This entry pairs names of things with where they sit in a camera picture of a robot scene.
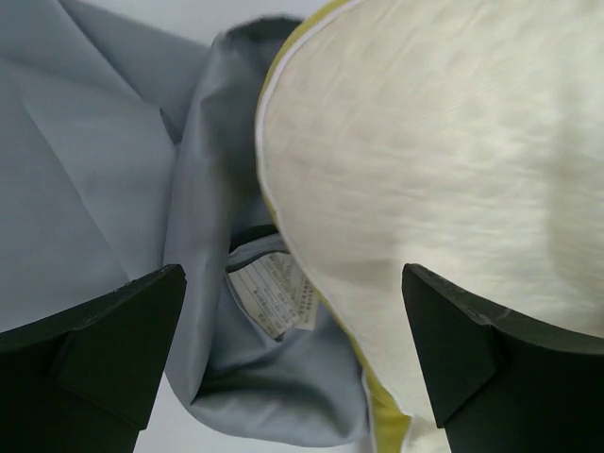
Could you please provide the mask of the cream quilted pillow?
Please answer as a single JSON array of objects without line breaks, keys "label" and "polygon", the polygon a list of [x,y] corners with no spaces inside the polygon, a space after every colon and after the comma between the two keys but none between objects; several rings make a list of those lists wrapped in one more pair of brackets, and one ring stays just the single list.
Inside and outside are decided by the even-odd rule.
[{"label": "cream quilted pillow", "polygon": [[417,262],[603,332],[603,5],[335,1],[263,84],[262,193],[352,341],[379,452],[446,452],[401,293]]}]

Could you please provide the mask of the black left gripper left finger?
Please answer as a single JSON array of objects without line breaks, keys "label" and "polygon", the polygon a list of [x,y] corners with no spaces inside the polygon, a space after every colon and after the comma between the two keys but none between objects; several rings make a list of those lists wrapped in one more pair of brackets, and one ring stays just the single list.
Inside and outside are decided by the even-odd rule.
[{"label": "black left gripper left finger", "polygon": [[182,310],[179,265],[1,335],[1,449],[131,452]]}]

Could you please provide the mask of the grey fabric pillowcase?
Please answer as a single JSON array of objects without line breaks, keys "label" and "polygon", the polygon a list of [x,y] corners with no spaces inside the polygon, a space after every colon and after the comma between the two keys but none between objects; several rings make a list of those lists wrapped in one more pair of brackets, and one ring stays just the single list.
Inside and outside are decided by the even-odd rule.
[{"label": "grey fabric pillowcase", "polygon": [[370,432],[353,347],[257,274],[300,276],[256,175],[255,111],[298,25],[210,45],[80,1],[1,5],[1,335],[167,265],[186,278],[161,380],[198,425],[333,447]]}]

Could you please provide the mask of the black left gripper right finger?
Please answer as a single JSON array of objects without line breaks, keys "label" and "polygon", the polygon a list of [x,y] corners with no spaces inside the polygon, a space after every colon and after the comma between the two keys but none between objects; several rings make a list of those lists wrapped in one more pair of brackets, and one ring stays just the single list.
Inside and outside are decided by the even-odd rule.
[{"label": "black left gripper right finger", "polygon": [[452,451],[602,451],[602,339],[471,294],[419,264],[404,267],[402,294]]}]

